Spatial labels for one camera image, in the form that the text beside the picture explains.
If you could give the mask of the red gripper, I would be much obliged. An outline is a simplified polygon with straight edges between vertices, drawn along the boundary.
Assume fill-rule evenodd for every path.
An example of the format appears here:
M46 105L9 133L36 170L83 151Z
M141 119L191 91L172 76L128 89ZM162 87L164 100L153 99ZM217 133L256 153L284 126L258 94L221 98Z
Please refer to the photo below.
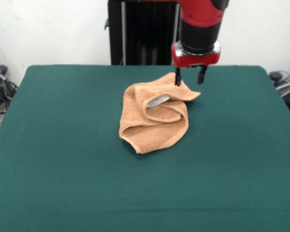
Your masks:
M210 53L203 55L190 54L182 49L180 42L173 43L171 47L171 54L173 64L176 67L175 85L181 85L181 68L192 67L195 65L201 65L201 69L199 71L197 79L197 84L201 85L204 82L207 66L218 63L220 58L220 52L220 41L216 41L214 43L213 50Z

